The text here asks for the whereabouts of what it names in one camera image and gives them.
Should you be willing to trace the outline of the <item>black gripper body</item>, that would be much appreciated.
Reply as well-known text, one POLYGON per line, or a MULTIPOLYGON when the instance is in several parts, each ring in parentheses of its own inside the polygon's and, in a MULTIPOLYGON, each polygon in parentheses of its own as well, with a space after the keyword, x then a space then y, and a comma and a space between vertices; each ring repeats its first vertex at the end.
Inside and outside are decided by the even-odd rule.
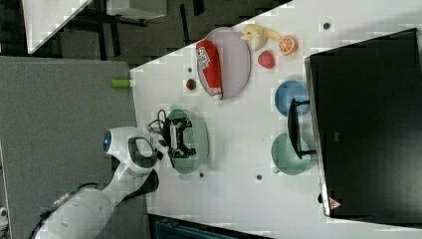
POLYGON ((176 165, 177 158, 188 158, 196 154, 196 149, 185 144, 184 132, 192 128, 192 122, 188 118, 170 119, 164 122, 161 131, 166 145, 172 167, 176 165))

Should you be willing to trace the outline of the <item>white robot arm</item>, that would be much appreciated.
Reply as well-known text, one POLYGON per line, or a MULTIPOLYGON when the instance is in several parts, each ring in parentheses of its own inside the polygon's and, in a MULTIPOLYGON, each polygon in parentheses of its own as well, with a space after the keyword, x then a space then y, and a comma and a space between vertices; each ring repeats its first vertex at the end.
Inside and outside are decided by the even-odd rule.
POLYGON ((85 183, 65 193, 40 215, 29 239, 95 239, 122 201, 158 188, 159 160, 195 152, 183 143, 191 128, 190 119, 180 118, 164 119, 157 128, 109 129, 104 152, 118 160, 110 183, 103 189, 85 183))

